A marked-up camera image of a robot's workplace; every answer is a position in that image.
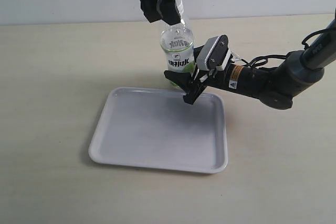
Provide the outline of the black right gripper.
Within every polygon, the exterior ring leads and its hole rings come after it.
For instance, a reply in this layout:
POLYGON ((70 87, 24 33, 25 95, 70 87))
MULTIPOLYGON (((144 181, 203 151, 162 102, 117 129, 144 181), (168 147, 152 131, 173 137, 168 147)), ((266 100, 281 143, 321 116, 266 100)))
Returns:
MULTIPOLYGON (((199 46, 193 49, 194 60, 197 59, 202 49, 203 46, 199 46)), ((190 105, 195 103, 195 101, 207 87, 226 90, 224 84, 227 71, 200 71, 196 77, 193 78, 190 72, 175 72, 165 70, 164 76, 166 79, 184 90, 185 95, 183 96, 183 101, 190 105)))

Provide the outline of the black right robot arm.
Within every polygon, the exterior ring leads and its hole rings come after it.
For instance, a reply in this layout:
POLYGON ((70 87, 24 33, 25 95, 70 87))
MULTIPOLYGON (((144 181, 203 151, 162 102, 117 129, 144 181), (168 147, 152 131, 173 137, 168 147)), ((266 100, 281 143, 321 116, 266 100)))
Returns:
POLYGON ((327 65, 335 61, 335 20, 302 40, 303 49, 286 55, 258 56, 243 65, 229 48, 227 35, 215 36, 193 50, 191 73, 166 70, 164 76, 194 104, 207 87, 259 100, 268 107, 286 110, 293 98, 320 81, 327 65))

